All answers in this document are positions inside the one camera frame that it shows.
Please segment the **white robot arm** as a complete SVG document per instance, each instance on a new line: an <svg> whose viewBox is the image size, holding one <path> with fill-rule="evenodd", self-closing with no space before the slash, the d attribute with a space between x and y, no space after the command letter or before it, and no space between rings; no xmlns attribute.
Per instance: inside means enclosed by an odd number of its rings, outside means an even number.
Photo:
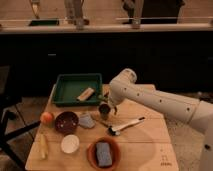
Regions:
<svg viewBox="0 0 213 171"><path fill-rule="evenodd" d="M109 83L108 104L116 107L129 99L203 133L199 171L213 171L213 104L196 98L150 90L136 84L136 80L137 75L132 69L122 70Z"/></svg>

